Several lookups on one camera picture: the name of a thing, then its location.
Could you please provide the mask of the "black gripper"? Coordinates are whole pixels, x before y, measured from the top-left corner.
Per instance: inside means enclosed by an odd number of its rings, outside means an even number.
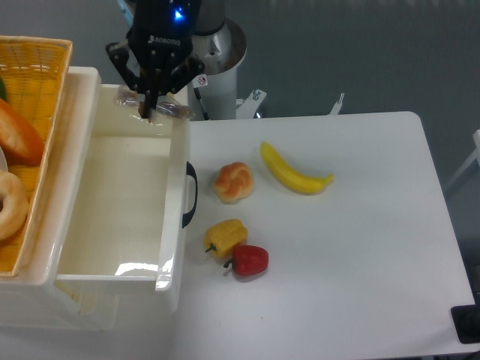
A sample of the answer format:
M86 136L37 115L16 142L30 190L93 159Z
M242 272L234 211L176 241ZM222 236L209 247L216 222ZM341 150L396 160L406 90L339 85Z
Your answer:
M137 1L128 41L105 46L127 87L141 95L148 90L148 114L160 96L178 93L205 70L193 54L200 5L200 1ZM130 54L139 64L138 75L128 67Z

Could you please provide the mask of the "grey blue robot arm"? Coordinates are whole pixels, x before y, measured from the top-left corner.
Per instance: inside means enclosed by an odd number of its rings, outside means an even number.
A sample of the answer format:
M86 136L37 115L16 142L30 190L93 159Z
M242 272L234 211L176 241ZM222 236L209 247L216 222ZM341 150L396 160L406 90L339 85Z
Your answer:
M126 86L144 96L143 119L158 98L177 93L205 73L194 52L194 36L211 35L225 23L223 1L118 1L130 29L125 39L106 45L106 53Z

